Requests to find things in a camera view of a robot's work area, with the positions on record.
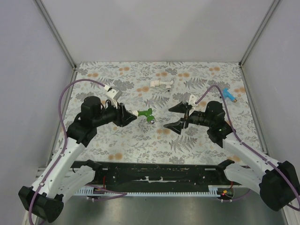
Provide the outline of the white PVC elbow fitting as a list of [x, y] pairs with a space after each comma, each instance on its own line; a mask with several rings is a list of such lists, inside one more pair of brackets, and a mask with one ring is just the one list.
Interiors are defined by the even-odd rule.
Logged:
[[134, 116], [138, 117], [138, 111], [137, 110], [130, 110], [129, 112], [131, 114], [133, 114]]

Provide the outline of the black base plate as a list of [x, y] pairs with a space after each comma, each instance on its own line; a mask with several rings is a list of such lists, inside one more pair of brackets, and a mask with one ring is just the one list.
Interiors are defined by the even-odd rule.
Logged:
[[90, 184], [116, 192], [197, 192], [233, 184], [218, 165], [100, 164]]

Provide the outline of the aluminium right corner post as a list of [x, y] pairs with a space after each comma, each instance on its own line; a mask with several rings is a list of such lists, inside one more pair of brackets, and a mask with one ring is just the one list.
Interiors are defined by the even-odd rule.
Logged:
[[254, 36], [252, 37], [249, 45], [246, 48], [246, 51], [244, 52], [241, 60], [239, 61], [240, 68], [243, 68], [246, 61], [248, 60], [251, 52], [253, 51], [255, 45], [257, 44], [258, 40], [262, 36], [265, 28], [267, 27], [268, 23], [272, 19], [272, 16], [274, 15], [275, 11], [277, 10], [278, 6], [280, 5], [282, 1], [281, 0], [273, 0], [271, 5], [269, 6], [267, 12], [265, 13], [262, 21], [260, 22]]

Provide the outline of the green faucet chrome knob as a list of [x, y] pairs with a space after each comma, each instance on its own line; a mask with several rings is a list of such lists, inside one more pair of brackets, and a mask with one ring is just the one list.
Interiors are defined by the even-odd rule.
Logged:
[[138, 111], [138, 116], [145, 116], [146, 121], [149, 124], [154, 124], [155, 123], [155, 117], [153, 116], [153, 111], [152, 111], [151, 108], [149, 108], [148, 110], [145, 110], [145, 111]]

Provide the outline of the aluminium left corner post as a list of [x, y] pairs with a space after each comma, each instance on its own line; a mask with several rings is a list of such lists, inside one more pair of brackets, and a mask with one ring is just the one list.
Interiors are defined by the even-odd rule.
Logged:
[[56, 28], [48, 10], [46, 9], [44, 3], [42, 0], [34, 0], [34, 3], [36, 4], [37, 8], [39, 9], [43, 19], [45, 20], [47, 26], [49, 27], [52, 35], [54, 36], [58, 46], [62, 50], [65, 58], [67, 59], [69, 65], [71, 66], [72, 69], [76, 69], [77, 65], [71, 56], [65, 42], [63, 41], [58, 29]]

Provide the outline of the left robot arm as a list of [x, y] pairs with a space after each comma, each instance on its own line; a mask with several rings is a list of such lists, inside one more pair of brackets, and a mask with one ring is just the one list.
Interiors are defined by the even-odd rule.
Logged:
[[29, 214], [34, 214], [48, 223], [55, 221], [62, 212], [64, 203], [81, 187], [103, 180], [100, 164], [86, 163], [79, 171], [63, 182], [71, 165], [97, 134], [99, 126], [114, 123], [124, 127], [138, 117], [137, 110], [127, 110], [123, 103], [113, 105], [108, 101], [104, 107], [100, 98], [84, 99], [81, 111], [68, 127], [65, 143], [44, 172], [30, 187], [23, 186], [18, 195]]

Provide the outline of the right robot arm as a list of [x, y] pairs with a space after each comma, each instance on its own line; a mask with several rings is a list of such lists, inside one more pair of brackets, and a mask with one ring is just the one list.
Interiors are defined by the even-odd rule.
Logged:
[[164, 127], [181, 134], [189, 124], [205, 126], [210, 140], [219, 147], [238, 156], [246, 164], [243, 167], [232, 160], [219, 164], [215, 180], [219, 184], [236, 182], [260, 195], [263, 202], [272, 210], [278, 211], [300, 198], [300, 183], [294, 166], [279, 162], [268, 155], [259, 153], [243, 142], [225, 121], [223, 105], [210, 101], [204, 112], [194, 110], [188, 103], [179, 103], [169, 109], [182, 113], [179, 121], [165, 124]]

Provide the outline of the blue faucet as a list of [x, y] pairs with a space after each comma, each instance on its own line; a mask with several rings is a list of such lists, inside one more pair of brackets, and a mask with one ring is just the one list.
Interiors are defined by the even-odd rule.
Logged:
[[237, 99], [229, 92], [228, 88], [224, 88], [222, 90], [222, 95], [223, 95], [224, 99], [228, 98], [234, 103], [237, 102]]

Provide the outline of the floral patterned table mat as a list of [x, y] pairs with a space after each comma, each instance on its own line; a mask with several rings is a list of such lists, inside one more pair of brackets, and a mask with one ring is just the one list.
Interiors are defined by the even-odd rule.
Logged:
[[[238, 136], [260, 150], [261, 145], [250, 110], [246, 90], [237, 63], [221, 62], [83, 62], [77, 68], [77, 83], [64, 114], [64, 124], [69, 126], [80, 112], [83, 100], [97, 96], [106, 101], [103, 85], [122, 91], [119, 102], [128, 110], [151, 108], [155, 123], [149, 124], [141, 116], [126, 127], [113, 123], [101, 126], [79, 161], [113, 161], [155, 164], [218, 164], [226, 159], [240, 162], [240, 158], [213, 143], [207, 128], [189, 125], [180, 135], [164, 128], [176, 122], [179, 113], [168, 109], [178, 104], [186, 95], [193, 94], [204, 111], [209, 101], [220, 101], [219, 91], [228, 88], [237, 99], [227, 100], [229, 115]], [[170, 92], [165, 86], [150, 87], [150, 82], [174, 80]]]

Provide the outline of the white faucet with elbow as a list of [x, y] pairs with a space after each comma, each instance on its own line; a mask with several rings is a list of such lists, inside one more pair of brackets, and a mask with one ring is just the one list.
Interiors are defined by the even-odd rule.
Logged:
[[154, 87], [159, 87], [159, 86], [165, 86], [165, 90], [167, 92], [170, 92], [173, 84], [174, 84], [174, 80], [167, 81], [167, 82], [164, 82], [161, 80], [154, 80], [154, 81], [150, 82], [150, 87], [154, 88]]

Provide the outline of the aluminium corner post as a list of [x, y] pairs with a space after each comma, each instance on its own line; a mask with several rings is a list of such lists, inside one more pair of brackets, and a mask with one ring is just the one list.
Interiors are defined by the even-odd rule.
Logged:
[[34, 0], [34, 3], [36, 4], [37, 8], [39, 9], [43, 19], [45, 20], [47, 26], [49, 27], [52, 35], [54, 36], [58, 46], [62, 50], [65, 58], [67, 59], [69, 65], [71, 66], [72, 69], [76, 69], [77, 65], [71, 56], [65, 42], [63, 41], [58, 29], [56, 28], [48, 10], [46, 9], [44, 3], [42, 0]]
[[240, 68], [243, 68], [246, 61], [248, 60], [251, 52], [253, 51], [255, 45], [257, 44], [258, 40], [262, 36], [265, 28], [267, 27], [268, 23], [272, 19], [272, 16], [274, 15], [275, 11], [277, 10], [278, 6], [280, 5], [282, 1], [281, 0], [273, 0], [271, 5], [269, 6], [267, 12], [265, 13], [262, 21], [260, 22], [254, 36], [252, 37], [249, 45], [246, 48], [246, 51], [244, 52], [241, 60], [239, 61]]

